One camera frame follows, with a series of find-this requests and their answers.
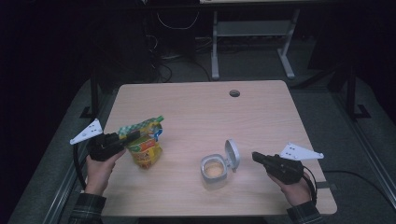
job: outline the black device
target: black device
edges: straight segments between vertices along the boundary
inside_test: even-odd
[[[283,159],[277,154],[265,156],[259,152],[253,152],[252,158],[262,164],[268,174],[273,175],[286,185],[298,183],[304,176],[304,167],[300,161]]]
[[[121,139],[116,133],[101,133],[91,140],[88,150],[93,160],[106,161],[108,158],[121,152],[126,144],[139,137],[139,131],[128,133],[125,138]]]

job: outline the motion capture marker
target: motion capture marker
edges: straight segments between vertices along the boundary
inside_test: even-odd
[[[95,119],[88,127],[86,127],[81,133],[75,138],[70,140],[70,145],[82,142],[99,135],[103,132],[102,126],[100,125],[99,119]]]
[[[279,154],[283,159],[292,161],[303,161],[312,159],[323,159],[323,153],[317,153],[304,147],[299,147],[293,143],[288,143],[283,151]]]
[[[237,90],[232,90],[230,91],[230,95],[232,97],[238,97],[241,94],[241,92],[237,91]]]

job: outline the plaid sleeve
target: plaid sleeve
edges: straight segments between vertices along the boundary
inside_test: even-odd
[[[296,224],[322,224],[323,217],[312,202],[302,203],[288,209],[288,214]]]
[[[69,218],[69,224],[102,223],[101,214],[105,207],[106,198],[81,193]]]

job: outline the white lid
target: white lid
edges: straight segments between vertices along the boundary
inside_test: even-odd
[[[228,139],[225,142],[225,154],[227,155],[227,165],[233,169],[233,172],[236,172],[241,158],[239,156],[238,147],[233,139]]]

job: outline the snack bag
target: snack bag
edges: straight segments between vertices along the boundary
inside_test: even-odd
[[[128,133],[136,130],[140,132],[140,138],[126,145],[131,153],[134,163],[144,169],[148,169],[160,157],[163,149],[158,143],[159,136],[163,132],[161,125],[163,116],[147,119],[141,123],[124,126],[119,129],[119,137],[126,137]]]

